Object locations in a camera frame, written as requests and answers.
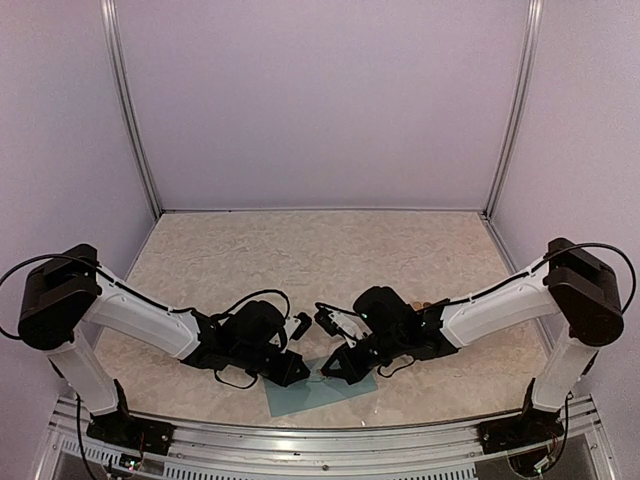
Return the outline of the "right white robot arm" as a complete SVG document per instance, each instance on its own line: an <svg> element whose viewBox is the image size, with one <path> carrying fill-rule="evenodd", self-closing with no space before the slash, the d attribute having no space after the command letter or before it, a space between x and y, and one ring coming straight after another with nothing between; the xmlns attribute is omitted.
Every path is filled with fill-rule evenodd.
<svg viewBox="0 0 640 480"><path fill-rule="evenodd" d="M315 322L344 340L321 372L353 385L398 357L430 361L525 322L561 320L562 331L526 395L527 409L511 423L512 436L531 444L549 429L550 414L564 406L598 352L624 330L631 303L620 299L616 272L593 255L595 249L630 260L613 245L559 237L549 242L542 257L508 278L420 309L381 286L362 293L351 310L318 302Z"/></svg>

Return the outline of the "blue envelope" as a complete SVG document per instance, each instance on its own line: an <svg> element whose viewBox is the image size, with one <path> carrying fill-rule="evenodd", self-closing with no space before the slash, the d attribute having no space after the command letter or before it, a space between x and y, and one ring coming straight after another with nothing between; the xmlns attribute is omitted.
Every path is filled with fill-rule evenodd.
<svg viewBox="0 0 640 480"><path fill-rule="evenodd" d="M282 388L269 380L264 380L267 402L272 417L282 417L294 413L323 407L378 390L374 376L369 373L362 381L348 385L340 380L322 377L320 368L327 356L306 360L310 377L305 386Z"/></svg>

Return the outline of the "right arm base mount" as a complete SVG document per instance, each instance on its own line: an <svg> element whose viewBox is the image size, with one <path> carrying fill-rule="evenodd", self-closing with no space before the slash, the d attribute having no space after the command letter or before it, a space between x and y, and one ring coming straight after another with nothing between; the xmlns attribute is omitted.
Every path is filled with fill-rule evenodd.
<svg viewBox="0 0 640 480"><path fill-rule="evenodd" d="M559 410L545 412L527 407L517 415L481 422L477 430L483 453L514 450L562 437L564 427L559 418Z"/></svg>

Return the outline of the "yellow paper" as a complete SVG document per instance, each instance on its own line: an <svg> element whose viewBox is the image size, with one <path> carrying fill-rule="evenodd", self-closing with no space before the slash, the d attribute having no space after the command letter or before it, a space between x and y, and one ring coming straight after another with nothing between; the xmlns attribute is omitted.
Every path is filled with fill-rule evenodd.
<svg viewBox="0 0 640 480"><path fill-rule="evenodd" d="M423 310L423 309L431 307L432 303L431 302L414 301L414 302L411 303L411 306L415 311L419 311L419 310Z"/></svg>

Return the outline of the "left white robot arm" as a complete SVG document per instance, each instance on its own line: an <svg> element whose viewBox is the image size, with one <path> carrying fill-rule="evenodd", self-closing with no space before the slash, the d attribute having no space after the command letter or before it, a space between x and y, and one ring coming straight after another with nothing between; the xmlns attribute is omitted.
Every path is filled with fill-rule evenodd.
<svg viewBox="0 0 640 480"><path fill-rule="evenodd" d="M24 268L30 271L12 340L43 352L118 444L133 443L140 424L125 411L122 387L106 373L84 337L86 324L116 331L215 376L233 366L252 382L264 378L288 387L310 375L303 357L289 345L306 333L311 321L266 301L268 289L206 315L135 290L102 265L96 248L88 244L24 260L1 279L7 281Z"/></svg>

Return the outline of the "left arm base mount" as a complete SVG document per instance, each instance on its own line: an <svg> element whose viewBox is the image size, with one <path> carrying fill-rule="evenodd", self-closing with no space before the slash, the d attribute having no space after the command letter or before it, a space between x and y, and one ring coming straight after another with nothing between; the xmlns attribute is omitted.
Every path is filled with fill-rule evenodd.
<svg viewBox="0 0 640 480"><path fill-rule="evenodd" d="M166 456L171 446L175 426L163 421L132 416L115 411L92 415L87 436L107 444Z"/></svg>

